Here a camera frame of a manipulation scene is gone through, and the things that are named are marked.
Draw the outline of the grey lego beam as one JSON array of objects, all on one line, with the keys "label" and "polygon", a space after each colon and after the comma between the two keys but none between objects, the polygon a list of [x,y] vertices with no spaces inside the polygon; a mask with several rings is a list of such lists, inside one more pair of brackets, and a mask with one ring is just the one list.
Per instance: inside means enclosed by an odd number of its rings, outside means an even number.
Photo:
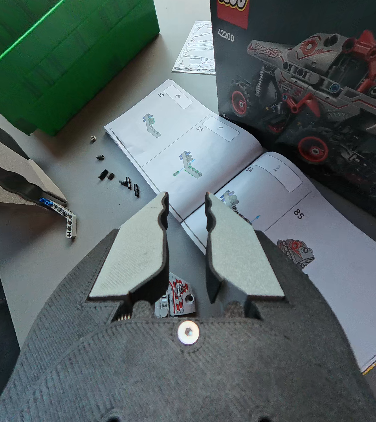
[{"label": "grey lego beam", "polygon": [[53,210],[54,212],[64,217],[66,220],[66,237],[68,239],[75,239],[77,232],[77,219],[75,214],[73,214],[66,207],[52,201],[51,199],[40,197],[39,204],[45,208]]}]

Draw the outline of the grey lego panel red sticker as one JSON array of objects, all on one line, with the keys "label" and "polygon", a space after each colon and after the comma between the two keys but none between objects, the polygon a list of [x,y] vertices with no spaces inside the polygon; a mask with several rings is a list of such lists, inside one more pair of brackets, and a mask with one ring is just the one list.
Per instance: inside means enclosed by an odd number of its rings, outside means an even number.
[{"label": "grey lego panel red sticker", "polygon": [[196,299],[190,284],[170,272],[168,288],[154,305],[155,316],[157,318],[170,318],[195,313]]}]

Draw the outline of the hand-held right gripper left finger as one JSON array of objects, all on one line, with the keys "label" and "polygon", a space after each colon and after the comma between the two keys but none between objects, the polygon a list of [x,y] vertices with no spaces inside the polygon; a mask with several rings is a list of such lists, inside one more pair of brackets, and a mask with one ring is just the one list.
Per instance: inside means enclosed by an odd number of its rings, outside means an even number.
[{"label": "hand-held right gripper left finger", "polygon": [[89,293],[92,301],[156,302],[169,285],[169,194],[159,193],[118,229]]}]

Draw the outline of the black lego set box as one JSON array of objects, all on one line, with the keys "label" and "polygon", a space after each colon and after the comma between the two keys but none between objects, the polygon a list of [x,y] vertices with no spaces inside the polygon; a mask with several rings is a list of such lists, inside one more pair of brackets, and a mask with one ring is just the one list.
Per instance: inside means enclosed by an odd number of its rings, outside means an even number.
[{"label": "black lego set box", "polygon": [[212,0],[219,114],[376,217],[376,0]]}]

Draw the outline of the green plastic bin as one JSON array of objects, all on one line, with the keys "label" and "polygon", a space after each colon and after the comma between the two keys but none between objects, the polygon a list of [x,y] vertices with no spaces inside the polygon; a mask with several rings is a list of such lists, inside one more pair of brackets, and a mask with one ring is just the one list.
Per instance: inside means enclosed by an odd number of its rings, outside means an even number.
[{"label": "green plastic bin", "polygon": [[0,113],[55,135],[159,32],[152,0],[0,0]]}]

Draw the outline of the lego instruction booklet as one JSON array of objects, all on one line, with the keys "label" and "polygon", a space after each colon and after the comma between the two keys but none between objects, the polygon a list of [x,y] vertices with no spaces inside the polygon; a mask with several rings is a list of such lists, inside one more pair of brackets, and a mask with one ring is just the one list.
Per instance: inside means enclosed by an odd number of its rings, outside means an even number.
[{"label": "lego instruction booklet", "polygon": [[287,158],[167,80],[105,131],[206,253],[207,191],[262,231],[311,278],[360,369],[376,364],[376,242]]}]

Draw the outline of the white sticker sheet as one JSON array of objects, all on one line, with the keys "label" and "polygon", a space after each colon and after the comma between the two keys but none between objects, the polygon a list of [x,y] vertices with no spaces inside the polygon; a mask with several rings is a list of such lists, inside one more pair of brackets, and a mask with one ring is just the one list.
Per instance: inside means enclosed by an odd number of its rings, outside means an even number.
[{"label": "white sticker sheet", "polygon": [[195,21],[172,72],[214,76],[214,56],[211,21]]}]

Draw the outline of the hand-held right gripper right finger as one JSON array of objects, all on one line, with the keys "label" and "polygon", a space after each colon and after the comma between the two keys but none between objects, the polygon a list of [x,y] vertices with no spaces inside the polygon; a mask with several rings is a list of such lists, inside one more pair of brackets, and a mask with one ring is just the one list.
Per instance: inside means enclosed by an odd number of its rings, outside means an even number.
[{"label": "hand-held right gripper right finger", "polygon": [[254,228],[214,194],[205,195],[206,290],[211,303],[285,298]]}]

